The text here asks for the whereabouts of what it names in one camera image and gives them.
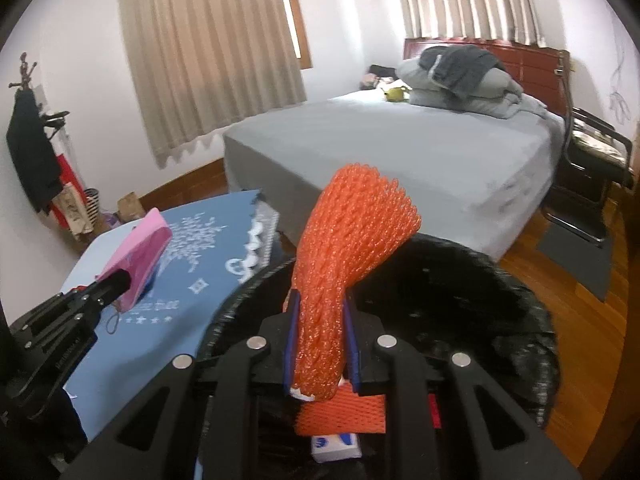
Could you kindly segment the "white medicine box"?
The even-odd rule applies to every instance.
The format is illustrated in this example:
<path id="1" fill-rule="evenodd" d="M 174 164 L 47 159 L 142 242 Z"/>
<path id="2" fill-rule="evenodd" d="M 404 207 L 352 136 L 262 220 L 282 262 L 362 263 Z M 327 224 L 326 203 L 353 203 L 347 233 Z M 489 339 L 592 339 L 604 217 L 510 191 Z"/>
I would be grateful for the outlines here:
<path id="1" fill-rule="evenodd" d="M 311 438 L 311 456 L 319 463 L 356 460 L 362 451 L 356 434 L 327 434 Z"/>

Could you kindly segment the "left beige curtain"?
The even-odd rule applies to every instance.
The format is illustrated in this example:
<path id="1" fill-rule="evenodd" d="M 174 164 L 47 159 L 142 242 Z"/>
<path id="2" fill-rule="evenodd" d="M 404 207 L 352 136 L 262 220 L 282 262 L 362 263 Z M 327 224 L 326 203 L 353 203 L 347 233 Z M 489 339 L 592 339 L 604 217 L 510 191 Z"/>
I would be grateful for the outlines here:
<path id="1" fill-rule="evenodd" d="M 200 136 L 304 102 L 284 0 L 118 0 L 158 166 Z"/>

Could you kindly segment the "blue patterned table cloth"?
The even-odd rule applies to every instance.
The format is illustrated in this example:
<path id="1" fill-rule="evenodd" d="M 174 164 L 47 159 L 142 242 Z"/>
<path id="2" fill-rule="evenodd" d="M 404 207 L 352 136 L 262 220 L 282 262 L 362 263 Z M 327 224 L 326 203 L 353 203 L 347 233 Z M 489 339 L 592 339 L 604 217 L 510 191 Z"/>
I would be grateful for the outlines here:
<path id="1" fill-rule="evenodd" d="M 98 340 L 65 390 L 96 437 L 174 356 L 193 356 L 210 318 L 269 263 L 279 215 L 256 191 L 167 209 L 172 239 L 150 290 L 124 314 L 108 307 Z"/>

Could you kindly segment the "red knit glove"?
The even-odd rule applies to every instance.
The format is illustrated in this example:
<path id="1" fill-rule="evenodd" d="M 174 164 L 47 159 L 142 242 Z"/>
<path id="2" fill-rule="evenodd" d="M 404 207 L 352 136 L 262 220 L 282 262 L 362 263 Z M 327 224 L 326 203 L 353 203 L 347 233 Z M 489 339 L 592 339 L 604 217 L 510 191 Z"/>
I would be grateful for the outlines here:
<path id="1" fill-rule="evenodd" d="M 429 393 L 427 395 L 427 400 L 428 400 L 428 406 L 430 407 L 433 427 L 435 429 L 440 429 L 442 428 L 442 418 L 440 417 L 440 411 L 439 411 L 436 394 Z"/>

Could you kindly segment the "right beige curtain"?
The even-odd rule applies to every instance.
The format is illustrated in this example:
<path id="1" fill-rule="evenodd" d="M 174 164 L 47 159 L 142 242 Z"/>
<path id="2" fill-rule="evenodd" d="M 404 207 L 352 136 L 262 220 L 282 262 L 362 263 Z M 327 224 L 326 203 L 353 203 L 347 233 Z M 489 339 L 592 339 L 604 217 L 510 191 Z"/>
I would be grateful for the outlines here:
<path id="1" fill-rule="evenodd" d="M 400 0 L 400 5 L 409 39 L 546 44 L 534 0 Z"/>

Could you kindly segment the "striped basket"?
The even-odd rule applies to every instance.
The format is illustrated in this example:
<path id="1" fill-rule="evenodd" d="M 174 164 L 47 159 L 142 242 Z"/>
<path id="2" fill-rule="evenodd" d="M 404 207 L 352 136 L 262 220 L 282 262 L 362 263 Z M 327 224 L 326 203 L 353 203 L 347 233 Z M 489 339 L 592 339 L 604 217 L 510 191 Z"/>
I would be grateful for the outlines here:
<path id="1" fill-rule="evenodd" d="M 96 188 L 86 188 L 84 193 L 88 218 L 94 226 L 100 213 L 100 192 Z"/>

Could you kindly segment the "red wooden headboard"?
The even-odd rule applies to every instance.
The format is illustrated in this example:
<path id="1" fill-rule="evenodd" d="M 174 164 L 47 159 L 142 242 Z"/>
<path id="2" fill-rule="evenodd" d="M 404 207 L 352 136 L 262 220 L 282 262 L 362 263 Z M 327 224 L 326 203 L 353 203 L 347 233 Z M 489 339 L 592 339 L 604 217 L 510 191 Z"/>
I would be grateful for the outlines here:
<path id="1" fill-rule="evenodd" d="M 554 114 L 566 113 L 563 84 L 570 82 L 570 54 L 567 50 L 526 46 L 504 40 L 407 38 L 404 58 L 414 58 L 426 48 L 441 44 L 472 44 L 491 52 L 527 94 L 546 104 Z"/>

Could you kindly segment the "wooden coat rack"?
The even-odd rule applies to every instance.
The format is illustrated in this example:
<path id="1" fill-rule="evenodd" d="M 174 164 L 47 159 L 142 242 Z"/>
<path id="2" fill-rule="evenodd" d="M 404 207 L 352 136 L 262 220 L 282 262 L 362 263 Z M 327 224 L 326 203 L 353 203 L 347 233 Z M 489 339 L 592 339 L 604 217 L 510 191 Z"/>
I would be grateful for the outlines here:
<path id="1" fill-rule="evenodd" d="M 38 112 L 39 115 L 41 116 L 42 114 L 53 114 L 53 113 L 48 113 L 44 110 L 44 105 L 38 101 L 38 98 L 36 96 L 36 92 L 34 90 L 34 88 L 32 88 L 32 73 L 34 72 L 37 64 L 35 62 L 28 62 L 27 61 L 27 54 L 23 53 L 20 57 L 20 61 L 21 61 L 21 65 L 20 65 L 20 80 L 17 82 L 11 82 L 9 84 L 9 87 L 11 89 L 13 89 L 15 92 L 17 92 L 18 89 L 23 89 L 23 90 L 27 90 L 30 89 L 34 92 L 35 98 L 36 98 L 36 102 L 37 102 L 37 106 L 38 106 Z M 70 160 L 70 150 L 68 148 L 66 148 L 66 146 L 64 145 L 64 140 L 65 140 L 65 127 L 62 128 L 60 131 L 58 131 L 57 133 L 53 133 L 52 129 L 49 128 L 44 128 L 44 133 L 46 134 L 48 140 L 51 142 L 53 149 L 55 151 L 56 156 L 58 156 L 59 154 L 63 154 L 68 163 L 70 164 L 70 168 L 72 168 L 74 170 L 74 173 L 76 174 L 76 177 L 79 181 L 79 184 L 82 188 L 83 191 L 85 191 L 86 187 L 85 185 L 83 185 L 81 183 L 81 178 L 78 176 L 77 171 L 74 169 L 73 167 L 73 163 Z M 60 228 L 60 230 L 62 230 L 63 232 L 67 233 L 71 238 L 74 239 L 75 243 L 77 246 L 85 248 L 89 245 L 90 242 L 92 242 L 92 240 L 98 235 L 98 219 L 96 219 L 96 224 L 93 226 L 93 232 L 88 234 L 88 235 L 81 235 L 78 238 L 73 237 L 72 233 L 69 230 L 66 230 L 64 228 L 62 228 L 62 226 L 60 226 L 58 224 L 58 220 L 55 219 L 55 216 L 51 210 L 51 206 L 50 206 L 50 212 L 48 214 L 44 214 L 43 212 L 36 212 L 36 214 L 40 214 L 40 216 L 45 216 L 47 217 L 49 220 L 55 222 L 55 224 Z"/>

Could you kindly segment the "grey folded duvet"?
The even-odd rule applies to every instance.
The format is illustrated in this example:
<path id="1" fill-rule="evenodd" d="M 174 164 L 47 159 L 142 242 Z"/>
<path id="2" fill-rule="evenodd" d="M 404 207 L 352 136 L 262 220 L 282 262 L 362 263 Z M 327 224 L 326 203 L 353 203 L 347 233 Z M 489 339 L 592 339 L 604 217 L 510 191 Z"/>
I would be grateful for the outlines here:
<path id="1" fill-rule="evenodd" d="M 548 114 L 543 102 L 526 94 L 520 84 L 498 67 L 488 70 L 482 78 L 465 74 L 462 81 L 445 84 L 435 79 L 439 62 L 440 55 L 429 70 L 419 65 L 418 58 L 400 64 L 397 75 L 410 89 L 410 104 L 499 119 L 512 118 L 519 112 L 542 118 Z"/>

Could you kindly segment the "black clothes hanger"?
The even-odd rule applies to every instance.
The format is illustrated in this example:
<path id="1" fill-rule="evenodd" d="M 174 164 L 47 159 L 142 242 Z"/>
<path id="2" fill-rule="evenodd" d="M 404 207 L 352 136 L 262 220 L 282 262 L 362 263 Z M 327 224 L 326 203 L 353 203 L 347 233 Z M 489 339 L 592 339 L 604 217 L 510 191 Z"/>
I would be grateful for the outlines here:
<path id="1" fill-rule="evenodd" d="M 70 114 L 68 110 L 57 112 L 53 114 L 42 114 L 40 120 L 44 128 L 53 130 L 53 133 L 57 133 L 66 125 L 66 117 Z"/>

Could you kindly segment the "black hanging coat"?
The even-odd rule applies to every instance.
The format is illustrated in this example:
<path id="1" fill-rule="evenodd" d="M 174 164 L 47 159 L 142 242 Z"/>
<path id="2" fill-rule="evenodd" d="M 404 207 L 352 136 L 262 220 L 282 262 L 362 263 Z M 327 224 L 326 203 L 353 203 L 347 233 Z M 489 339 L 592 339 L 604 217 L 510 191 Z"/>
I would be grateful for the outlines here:
<path id="1" fill-rule="evenodd" d="M 52 200 L 63 191 L 62 170 L 30 89 L 15 92 L 6 143 L 29 203 L 35 212 L 48 214 Z"/>

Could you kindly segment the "orange foam net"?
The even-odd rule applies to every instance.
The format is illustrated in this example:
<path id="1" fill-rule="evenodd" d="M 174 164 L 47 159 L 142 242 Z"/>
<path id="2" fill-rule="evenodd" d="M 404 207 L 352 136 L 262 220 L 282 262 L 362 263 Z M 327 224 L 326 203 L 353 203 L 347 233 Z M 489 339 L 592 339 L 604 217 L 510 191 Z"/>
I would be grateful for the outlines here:
<path id="1" fill-rule="evenodd" d="M 347 165 L 320 194 L 296 250 L 290 292 L 299 293 L 292 388 L 334 397 L 346 363 L 343 304 L 363 280 L 419 231 L 422 220 L 397 180 Z"/>

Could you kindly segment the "dark grey blanket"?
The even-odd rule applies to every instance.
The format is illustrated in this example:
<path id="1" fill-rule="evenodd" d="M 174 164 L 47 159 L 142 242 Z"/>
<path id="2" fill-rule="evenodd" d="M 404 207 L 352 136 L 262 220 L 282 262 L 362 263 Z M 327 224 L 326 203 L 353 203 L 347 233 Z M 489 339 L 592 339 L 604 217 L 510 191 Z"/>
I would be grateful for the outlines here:
<path id="1" fill-rule="evenodd" d="M 420 54 L 419 65 L 433 86 L 462 100 L 498 98 L 511 81 L 495 55 L 472 44 L 427 48 Z"/>

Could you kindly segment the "yellow plush toy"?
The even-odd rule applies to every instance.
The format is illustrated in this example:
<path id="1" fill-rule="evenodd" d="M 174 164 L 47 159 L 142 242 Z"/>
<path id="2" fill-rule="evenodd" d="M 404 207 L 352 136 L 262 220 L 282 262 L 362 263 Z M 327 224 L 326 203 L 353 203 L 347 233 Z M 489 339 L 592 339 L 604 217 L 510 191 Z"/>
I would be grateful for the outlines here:
<path id="1" fill-rule="evenodd" d="M 405 86 L 390 87 L 383 90 L 387 102 L 400 103 L 407 102 L 411 89 Z"/>

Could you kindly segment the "red hanging bag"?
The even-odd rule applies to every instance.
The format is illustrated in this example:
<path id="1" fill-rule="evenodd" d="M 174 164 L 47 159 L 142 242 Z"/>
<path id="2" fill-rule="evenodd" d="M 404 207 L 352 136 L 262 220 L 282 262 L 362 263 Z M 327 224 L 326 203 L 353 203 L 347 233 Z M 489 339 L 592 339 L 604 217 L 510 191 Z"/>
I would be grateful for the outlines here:
<path id="1" fill-rule="evenodd" d="M 62 192 L 51 200 L 51 210 L 62 228 L 69 230 L 74 237 L 91 231 L 86 198 L 79 181 L 63 154 L 56 156 L 61 169 L 60 182 Z"/>

